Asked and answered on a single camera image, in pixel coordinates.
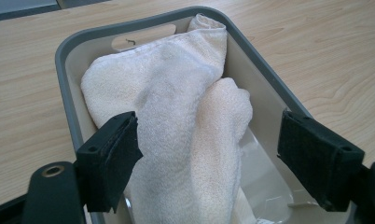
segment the plastic container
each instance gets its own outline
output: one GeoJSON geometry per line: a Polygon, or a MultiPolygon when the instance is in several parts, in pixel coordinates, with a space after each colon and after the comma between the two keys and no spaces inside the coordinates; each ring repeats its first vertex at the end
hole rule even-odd
{"type": "MultiPolygon", "coordinates": [[[[315,200],[276,157],[283,110],[310,114],[230,19],[208,7],[188,7],[89,29],[61,43],[56,53],[56,67],[74,148],[78,149],[96,131],[80,90],[80,80],[90,64],[100,56],[119,52],[112,47],[112,42],[121,35],[134,36],[170,24],[176,27],[177,34],[184,33],[198,13],[227,26],[228,52],[223,77],[232,77],[240,88],[251,94],[254,118],[241,141],[241,187],[259,223],[345,223],[349,212],[328,213],[315,205],[315,200]]],[[[94,214],[92,218],[94,223],[131,222],[125,201],[120,202],[115,215],[94,214]]]]}

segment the gray floor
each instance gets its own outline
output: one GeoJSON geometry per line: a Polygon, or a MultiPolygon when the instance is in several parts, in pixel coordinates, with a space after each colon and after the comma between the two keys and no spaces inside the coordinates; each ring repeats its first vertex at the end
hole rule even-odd
{"type": "Polygon", "coordinates": [[[108,0],[0,0],[0,21],[108,0]]]}

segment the towel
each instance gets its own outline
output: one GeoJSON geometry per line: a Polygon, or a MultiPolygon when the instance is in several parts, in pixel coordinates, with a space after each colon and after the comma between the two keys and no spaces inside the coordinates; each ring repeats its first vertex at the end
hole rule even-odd
{"type": "Polygon", "coordinates": [[[103,126],[116,114],[138,111],[142,92],[162,67],[181,76],[190,68],[207,69],[208,76],[219,79],[226,57],[226,26],[203,15],[192,19],[189,32],[172,35],[136,49],[96,59],[81,80],[90,115],[103,126]]]}
{"type": "Polygon", "coordinates": [[[240,185],[238,141],[252,106],[246,91],[220,79],[226,27],[197,15],[187,30],[101,57],[82,78],[98,127],[137,111],[144,157],[128,185],[137,224],[229,224],[240,185]]]}
{"type": "Polygon", "coordinates": [[[238,146],[252,118],[249,92],[222,78],[201,100],[192,141],[193,186],[202,223],[229,223],[240,186],[238,146]]]}

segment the table surface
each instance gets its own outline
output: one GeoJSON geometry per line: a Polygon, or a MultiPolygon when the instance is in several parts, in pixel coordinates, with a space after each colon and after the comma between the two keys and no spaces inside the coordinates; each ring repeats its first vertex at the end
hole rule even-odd
{"type": "Polygon", "coordinates": [[[375,161],[375,0],[111,1],[0,21],[0,204],[74,161],[54,55],[66,37],[189,6],[224,12],[321,123],[375,161]]]}

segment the white towel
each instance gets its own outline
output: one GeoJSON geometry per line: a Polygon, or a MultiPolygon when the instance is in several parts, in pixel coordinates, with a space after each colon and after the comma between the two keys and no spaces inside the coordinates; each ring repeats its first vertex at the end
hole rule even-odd
{"type": "Polygon", "coordinates": [[[198,15],[188,30],[99,58],[82,78],[81,89],[98,127],[116,114],[137,111],[144,157],[129,183],[137,224],[230,222],[240,178],[237,144],[252,107],[247,92],[238,90],[231,79],[216,82],[226,56],[225,26],[198,15]],[[217,93],[205,93],[215,82],[208,92],[217,93]],[[205,102],[214,107],[201,100],[205,94],[205,102]],[[206,109],[219,115],[208,119],[206,109]],[[206,140],[216,144],[212,147],[206,140]],[[207,166],[199,164],[198,155],[207,158],[207,166]],[[196,164],[209,173],[193,168],[196,164]],[[207,176],[213,184],[209,189],[203,187],[207,176]],[[211,201],[212,195],[220,198],[211,201]]]}
{"type": "Polygon", "coordinates": [[[201,100],[192,143],[192,174],[202,223],[229,223],[240,186],[238,146],[249,121],[249,93],[222,78],[201,100]]]}
{"type": "Polygon", "coordinates": [[[226,57],[226,27],[197,15],[190,32],[172,35],[129,51],[96,59],[82,78],[81,89],[97,127],[116,114],[138,111],[138,93],[164,66],[181,76],[192,69],[207,69],[207,76],[220,78],[226,57]]]}

